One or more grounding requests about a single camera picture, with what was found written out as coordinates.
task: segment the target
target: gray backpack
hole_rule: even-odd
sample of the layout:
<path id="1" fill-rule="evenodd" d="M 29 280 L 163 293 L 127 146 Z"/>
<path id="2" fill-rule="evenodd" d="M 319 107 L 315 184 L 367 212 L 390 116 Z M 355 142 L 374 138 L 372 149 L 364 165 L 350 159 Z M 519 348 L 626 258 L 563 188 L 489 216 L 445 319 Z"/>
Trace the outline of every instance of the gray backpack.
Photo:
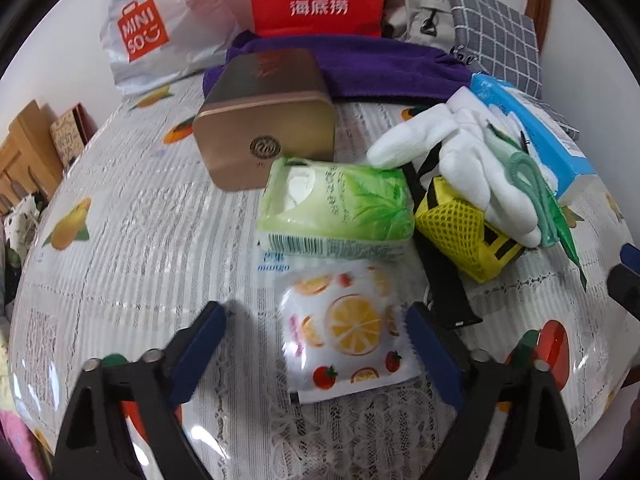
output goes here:
<path id="1" fill-rule="evenodd" d="M 385 0 L 383 36 L 434 46 L 450 52 L 454 45 L 449 0 Z"/>

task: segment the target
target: fruit snack packet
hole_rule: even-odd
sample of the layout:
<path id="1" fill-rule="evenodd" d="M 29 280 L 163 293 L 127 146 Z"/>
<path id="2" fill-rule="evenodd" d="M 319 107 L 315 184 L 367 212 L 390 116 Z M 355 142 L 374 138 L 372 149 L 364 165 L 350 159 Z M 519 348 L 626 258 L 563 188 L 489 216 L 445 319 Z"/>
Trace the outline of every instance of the fruit snack packet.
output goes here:
<path id="1" fill-rule="evenodd" d="M 356 260 L 282 277 L 292 400 L 318 402 L 411 379 L 420 368 L 389 267 Z"/>

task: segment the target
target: white tablecloth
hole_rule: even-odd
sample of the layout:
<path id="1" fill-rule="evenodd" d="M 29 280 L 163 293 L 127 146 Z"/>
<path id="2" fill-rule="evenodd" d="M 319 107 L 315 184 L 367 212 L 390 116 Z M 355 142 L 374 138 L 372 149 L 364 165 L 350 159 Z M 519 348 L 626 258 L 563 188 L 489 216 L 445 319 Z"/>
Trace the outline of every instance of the white tablecloth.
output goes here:
<path id="1" fill-rule="evenodd" d="M 254 238 L 260 191 L 217 189 L 193 136 L 162 143 L 202 104 L 201 81 L 194 76 L 174 83 L 172 97 L 148 108 L 124 104 L 60 185 L 16 300 L 11 366 L 18 408 L 55 446 L 84 361 L 112 352 L 135 360 L 148 348 L 162 348 L 208 300 L 217 300 L 230 309 L 227 334 L 183 407 L 184 431 L 214 478 L 417 479 L 454 416 L 425 375 L 301 408 L 290 405 L 273 282 L 282 272 L 319 262 L 261 251 Z M 338 105 L 336 161 L 361 159 L 401 120 L 401 110 Z M 63 251 L 44 245 L 85 197 L 92 201 L 90 239 Z M 607 297 L 607 272 L 630 235 L 604 186 L 591 186 L 572 209 L 584 219 L 572 233 L 587 293 L 559 247 L 529 251 L 492 282 L 465 280 L 484 322 L 460 333 L 470 348 L 504 360 L 528 329 L 560 320 L 572 366 L 562 396 L 579 441 L 617 391 L 638 350 L 640 328 Z M 404 301 L 421 300 L 428 284 L 415 251 L 398 266 Z M 160 478 L 144 441 L 135 436 L 134 443 L 147 477 Z M 481 460 L 477 475 L 485 473 Z"/>

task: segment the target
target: white plastic bag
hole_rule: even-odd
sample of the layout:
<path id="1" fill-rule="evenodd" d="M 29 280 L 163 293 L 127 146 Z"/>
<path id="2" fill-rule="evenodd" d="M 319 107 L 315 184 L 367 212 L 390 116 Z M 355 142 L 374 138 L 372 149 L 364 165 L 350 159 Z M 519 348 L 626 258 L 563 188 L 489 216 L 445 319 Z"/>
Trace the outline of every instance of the white plastic bag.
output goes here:
<path id="1" fill-rule="evenodd" d="M 221 0 L 103 0 L 100 41 L 117 88 L 134 95 L 224 63 L 240 32 Z"/>

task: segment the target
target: screw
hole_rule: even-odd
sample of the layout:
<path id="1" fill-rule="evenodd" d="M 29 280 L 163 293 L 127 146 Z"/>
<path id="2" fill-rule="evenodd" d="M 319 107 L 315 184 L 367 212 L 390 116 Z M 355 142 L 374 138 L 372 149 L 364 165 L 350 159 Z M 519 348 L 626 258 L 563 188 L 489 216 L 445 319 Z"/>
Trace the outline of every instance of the screw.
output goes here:
<path id="1" fill-rule="evenodd" d="M 473 350 L 471 352 L 471 358 L 474 361 L 478 361 L 479 363 L 485 363 L 491 360 L 491 356 L 489 355 L 489 352 L 486 352 L 481 349 Z"/>
<path id="2" fill-rule="evenodd" d="M 100 366 L 100 359 L 94 357 L 82 365 L 82 370 L 90 372 L 91 370 L 95 370 L 98 366 Z"/>
<path id="3" fill-rule="evenodd" d="M 152 348 L 142 354 L 142 360 L 145 363 L 155 363 L 164 357 L 164 352 L 158 348 Z"/>
<path id="4" fill-rule="evenodd" d="M 551 370 L 551 366 L 549 366 L 549 363 L 543 361 L 542 359 L 536 359 L 535 361 L 533 361 L 533 365 L 536 367 L 536 370 L 540 370 L 541 372 L 548 372 L 549 370 Z"/>

